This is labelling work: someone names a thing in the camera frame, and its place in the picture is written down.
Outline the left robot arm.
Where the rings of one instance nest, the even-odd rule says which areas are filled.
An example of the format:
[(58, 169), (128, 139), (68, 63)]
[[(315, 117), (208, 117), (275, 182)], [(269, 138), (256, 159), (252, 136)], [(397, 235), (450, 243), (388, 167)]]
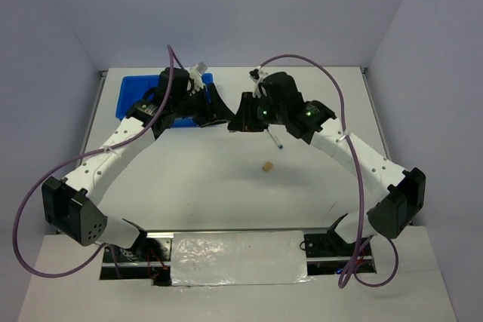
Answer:
[(96, 155), (62, 179), (46, 179), (42, 200), (47, 223), (84, 247), (111, 244), (132, 261), (142, 259), (149, 244), (146, 231), (127, 219), (106, 216), (100, 202), (122, 171), (176, 120), (189, 118), (207, 127), (232, 119), (214, 84), (203, 82), (206, 70), (204, 63), (163, 70), (158, 84), (129, 108)]

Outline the yellow eraser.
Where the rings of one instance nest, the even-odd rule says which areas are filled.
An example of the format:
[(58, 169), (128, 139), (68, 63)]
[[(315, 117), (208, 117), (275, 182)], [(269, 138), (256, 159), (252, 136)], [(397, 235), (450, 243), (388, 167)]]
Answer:
[(273, 168), (273, 164), (271, 162), (266, 162), (263, 165), (263, 170), (269, 172)]

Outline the blue white marker pen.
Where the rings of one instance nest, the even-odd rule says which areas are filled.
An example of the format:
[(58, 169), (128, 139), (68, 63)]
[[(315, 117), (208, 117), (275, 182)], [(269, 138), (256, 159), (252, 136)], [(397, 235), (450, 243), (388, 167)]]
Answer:
[(275, 143), (275, 145), (276, 145), (276, 147), (278, 149), (283, 149), (284, 148), (284, 146), (282, 145), (281, 141), (279, 140), (279, 138), (275, 135), (275, 133), (272, 130), (267, 129), (266, 132), (269, 134), (270, 138)]

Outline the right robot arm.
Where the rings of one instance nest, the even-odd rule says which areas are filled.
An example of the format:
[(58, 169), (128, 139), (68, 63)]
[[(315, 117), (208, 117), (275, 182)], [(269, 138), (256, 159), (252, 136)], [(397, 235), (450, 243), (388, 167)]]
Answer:
[(255, 88), (242, 93), (229, 131), (259, 133), (271, 125), (282, 125), (292, 137), (324, 152), (349, 171), (376, 201), (374, 206), (361, 207), (333, 223), (329, 249), (345, 255), (358, 238), (381, 235), (396, 239), (423, 208), (424, 172), (390, 161), (348, 131), (341, 115), (317, 100), (305, 101), (286, 72), (268, 74), (256, 68), (249, 75)]

